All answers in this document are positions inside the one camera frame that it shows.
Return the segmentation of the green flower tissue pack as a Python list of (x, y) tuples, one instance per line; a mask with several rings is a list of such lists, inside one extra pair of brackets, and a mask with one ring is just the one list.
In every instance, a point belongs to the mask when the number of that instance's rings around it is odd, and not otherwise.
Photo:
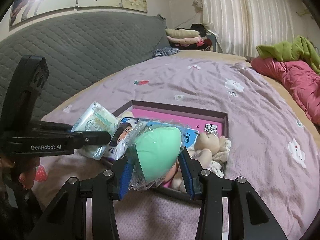
[[(98, 102), (93, 102), (73, 125), (71, 132), (108, 132), (113, 136), (119, 120)], [(100, 160), (107, 150), (108, 143), (102, 146), (84, 146), (78, 152), (88, 158)]]

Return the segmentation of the floral white fabric scrunchie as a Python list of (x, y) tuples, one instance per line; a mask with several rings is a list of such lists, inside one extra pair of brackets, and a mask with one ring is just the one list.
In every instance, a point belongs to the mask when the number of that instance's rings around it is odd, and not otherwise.
[(223, 178), (223, 166), (228, 160), (232, 143), (228, 138), (224, 136), (220, 137), (220, 148), (216, 154), (212, 156), (212, 160), (209, 165), (209, 169), (218, 177)]

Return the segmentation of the beige bear pink dress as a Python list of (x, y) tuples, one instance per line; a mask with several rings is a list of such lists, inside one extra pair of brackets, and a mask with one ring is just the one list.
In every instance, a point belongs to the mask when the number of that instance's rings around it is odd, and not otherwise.
[[(212, 156), (218, 152), (219, 148), (220, 137), (214, 133), (202, 132), (197, 135), (194, 145), (188, 148), (188, 152), (191, 159), (198, 160), (202, 168), (210, 170), (209, 165)], [(170, 187), (174, 190), (186, 193), (178, 160), (176, 160), (176, 163), (178, 164), (178, 169), (174, 177), (169, 181)]]

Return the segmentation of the green sponge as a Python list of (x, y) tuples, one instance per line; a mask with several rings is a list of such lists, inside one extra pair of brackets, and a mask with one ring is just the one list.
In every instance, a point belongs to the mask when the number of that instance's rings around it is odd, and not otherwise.
[(129, 189), (161, 185), (187, 143), (188, 130), (176, 122), (139, 119), (125, 138), (126, 157), (133, 165)]

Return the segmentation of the peach makeup sponge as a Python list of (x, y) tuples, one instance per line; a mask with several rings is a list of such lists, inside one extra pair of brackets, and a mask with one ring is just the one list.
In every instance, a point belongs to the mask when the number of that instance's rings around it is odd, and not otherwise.
[(178, 164), (174, 163), (174, 165), (171, 167), (169, 172), (166, 174), (166, 176), (165, 176), (165, 178), (163, 180), (163, 183), (169, 182), (174, 177), (174, 175), (176, 174), (177, 169), (178, 169)]

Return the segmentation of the cream bear purple dress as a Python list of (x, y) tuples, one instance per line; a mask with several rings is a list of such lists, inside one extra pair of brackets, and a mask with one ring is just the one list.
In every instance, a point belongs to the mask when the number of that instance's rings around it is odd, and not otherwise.
[(134, 125), (136, 123), (136, 119), (134, 114), (131, 111), (126, 111), (120, 116), (118, 116), (119, 124), (128, 123), (130, 125)]

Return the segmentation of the pink blue children's book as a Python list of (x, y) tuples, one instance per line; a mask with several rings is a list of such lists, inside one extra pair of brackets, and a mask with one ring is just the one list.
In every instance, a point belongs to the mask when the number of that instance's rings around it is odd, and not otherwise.
[(156, 111), (149, 111), (144, 109), (134, 108), (132, 113), (135, 117), (138, 118), (149, 118), (152, 120), (161, 120), (166, 121), (171, 124), (182, 124), (183, 127), (188, 127), (184, 129), (186, 142), (184, 143), (185, 147), (188, 149), (194, 145), (197, 135), (205, 133), (214, 133), (218, 137), (225, 136), (226, 129), (225, 125), (227, 124), (226, 119), (221, 118), (212, 118), (210, 116), (196, 117), (192, 115), (187, 117), (185, 114), (169, 114), (161, 113)]

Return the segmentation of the dark cardboard box tray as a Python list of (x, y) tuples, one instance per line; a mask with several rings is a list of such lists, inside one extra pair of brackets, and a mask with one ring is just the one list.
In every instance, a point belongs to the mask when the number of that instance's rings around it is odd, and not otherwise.
[[(226, 134), (225, 137), (228, 136), (228, 116), (226, 113), (221, 113), (221, 112), (215, 112), (215, 111), (209, 111), (205, 109), (197, 109), (197, 108), (192, 108), (192, 107), (183, 107), (183, 106), (175, 106), (175, 105), (168, 105), (168, 104), (161, 104), (161, 103), (154, 103), (154, 102), (142, 102), (142, 101), (129, 101), (125, 103), (125, 105), (121, 106), (118, 110), (114, 111), (114, 115), (116, 117), (120, 116), (126, 111), (131, 111), (134, 108), (138, 109), (144, 109), (144, 110), (149, 110), (149, 111), (156, 111), (156, 112), (161, 112), (161, 113), (169, 113), (169, 114), (185, 114), (187, 117), (190, 117), (192, 115), (195, 115), (197, 118), (203, 117), (203, 116), (210, 116), (212, 118), (221, 118), (221, 119), (226, 119), (227, 124), (225, 125), (226, 129)], [(110, 166), (112, 171), (114, 172), (114, 181), (113, 183), (110, 184), (110, 194), (111, 196), (116, 199), (119, 199), (119, 179), (121, 176), (121, 172), (123, 170), (124, 165), (126, 162), (128, 162), (127, 157), (126, 157), (126, 151), (124, 155), (114, 161), (110, 162), (108, 161), (105, 157), (102, 159), (103, 162), (106, 163), (106, 165)], [(207, 169), (202, 168), (200, 164), (200, 171), (208, 171)], [(161, 183), (158, 187), (152, 187), (156, 189), (157, 191), (163, 192), (164, 194), (185, 200), (185, 201), (192, 201), (190, 197), (187, 195), (187, 193), (181, 192), (174, 190), (170, 187), (170, 182), (167, 183)], [(200, 182), (200, 199), (202, 198), (202, 193), (203, 193), (203, 186), (202, 183)]]

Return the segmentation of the grey quilted headboard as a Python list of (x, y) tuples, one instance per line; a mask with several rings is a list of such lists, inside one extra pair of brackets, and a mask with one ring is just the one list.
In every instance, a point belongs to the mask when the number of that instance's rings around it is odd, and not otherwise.
[(162, 16), (82, 12), (32, 24), (1, 42), (1, 97), (23, 55), (46, 59), (49, 77), (38, 97), (41, 118), (76, 93), (169, 46)]

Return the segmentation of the dark patterned cloth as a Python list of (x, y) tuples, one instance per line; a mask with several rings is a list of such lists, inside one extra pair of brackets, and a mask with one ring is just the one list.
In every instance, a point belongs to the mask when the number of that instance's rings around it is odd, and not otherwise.
[(163, 57), (163, 56), (171, 56), (171, 55), (175, 55), (179, 52), (180, 51), (178, 48), (165, 47), (165, 48), (161, 48), (161, 49), (156, 49), (153, 52), (152, 57), (156, 58), (156, 57)]

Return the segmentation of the folded clothes pile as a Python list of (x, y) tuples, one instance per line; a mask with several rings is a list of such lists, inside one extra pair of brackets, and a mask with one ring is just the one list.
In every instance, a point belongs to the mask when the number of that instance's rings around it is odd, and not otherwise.
[(194, 23), (189, 29), (167, 28), (165, 33), (172, 48), (217, 52), (216, 37), (209, 33), (202, 24)]

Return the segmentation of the pink quilted comforter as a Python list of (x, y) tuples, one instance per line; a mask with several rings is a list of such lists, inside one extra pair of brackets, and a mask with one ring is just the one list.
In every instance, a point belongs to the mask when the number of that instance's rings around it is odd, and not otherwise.
[(319, 75), (306, 62), (256, 57), (251, 66), (259, 74), (281, 83), (306, 116), (319, 125)]

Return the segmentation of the green blanket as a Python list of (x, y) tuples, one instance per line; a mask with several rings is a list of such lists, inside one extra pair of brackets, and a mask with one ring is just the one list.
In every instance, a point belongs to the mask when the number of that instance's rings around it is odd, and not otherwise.
[(256, 46), (256, 50), (263, 59), (273, 58), (279, 62), (302, 60), (319, 74), (319, 55), (305, 37), (298, 35), (292, 42), (282, 41), (270, 46), (261, 44)]

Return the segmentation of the white striped curtain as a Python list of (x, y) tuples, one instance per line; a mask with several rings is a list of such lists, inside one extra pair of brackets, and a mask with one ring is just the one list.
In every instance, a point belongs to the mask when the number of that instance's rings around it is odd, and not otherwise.
[(258, 45), (306, 37), (301, 0), (202, 0), (202, 24), (226, 54), (256, 56)]

